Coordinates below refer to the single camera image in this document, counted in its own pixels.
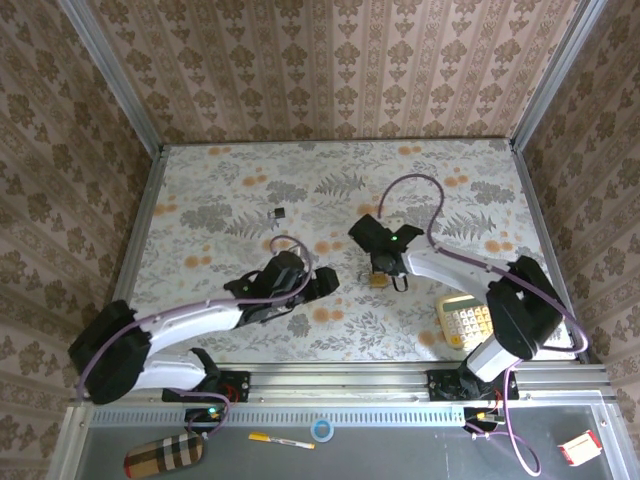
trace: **floral tablecloth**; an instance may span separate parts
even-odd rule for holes
[[[411,172],[444,185],[435,225],[441,241],[544,262],[506,140],[174,146],[132,305],[144,315],[215,298],[225,282],[262,268],[269,240],[286,233],[309,246],[316,266],[337,270],[340,288],[265,325],[204,335],[181,350],[204,347],[215,361],[232,363],[460,360],[466,352],[446,344],[434,308],[452,289],[415,277],[404,294],[372,289],[368,257],[347,236],[374,212],[385,187]],[[424,227],[436,202],[436,189],[413,179],[391,193],[384,214]],[[270,215],[276,207],[285,208],[284,219]],[[570,345],[564,327],[553,342]]]

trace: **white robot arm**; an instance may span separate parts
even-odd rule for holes
[[[264,270],[226,283],[216,300],[140,319],[125,301],[111,302],[71,345],[69,356],[81,374],[80,387],[85,386],[98,405],[146,388],[216,393],[221,378],[233,374],[221,372],[205,350],[162,352],[205,333],[268,322],[330,295],[338,286],[333,269],[321,267],[311,275],[295,253],[281,251]],[[168,390],[165,397],[179,401],[171,399]]]
[[[496,261],[427,242],[424,231],[403,225],[393,232],[371,215],[363,216],[350,230],[351,238],[371,257],[372,270],[390,275],[407,284],[408,275],[436,279],[470,293],[489,307],[494,334],[464,360],[457,372],[456,391],[481,397],[483,390],[493,391],[500,373],[520,360],[530,360],[562,321],[562,315],[549,303],[523,289],[496,270],[524,280],[557,302],[560,299],[551,283],[532,258],[521,256],[515,262]]]

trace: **red and white box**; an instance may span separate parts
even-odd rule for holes
[[[582,465],[602,452],[602,444],[591,430],[558,447],[572,467]]]

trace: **wall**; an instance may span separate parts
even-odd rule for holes
[[[560,266],[640,452],[640,2],[611,0],[525,149]]]
[[[56,3],[0,2],[0,478],[44,478],[150,159]]]
[[[91,0],[165,143],[508,136],[575,0]]]

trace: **gray table surface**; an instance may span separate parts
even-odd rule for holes
[[[595,429],[589,407],[514,409],[516,432],[533,446],[543,465],[539,478],[607,480],[606,453],[569,467],[557,445]],[[93,428],[87,437],[77,480],[125,479],[128,450],[175,435],[175,427]],[[167,480],[289,479],[470,479],[520,480],[529,477],[517,463],[506,437],[490,441],[458,428],[341,428],[333,439],[304,450],[248,440],[252,431],[311,442],[306,428],[226,428],[205,445],[197,465],[154,478]]]

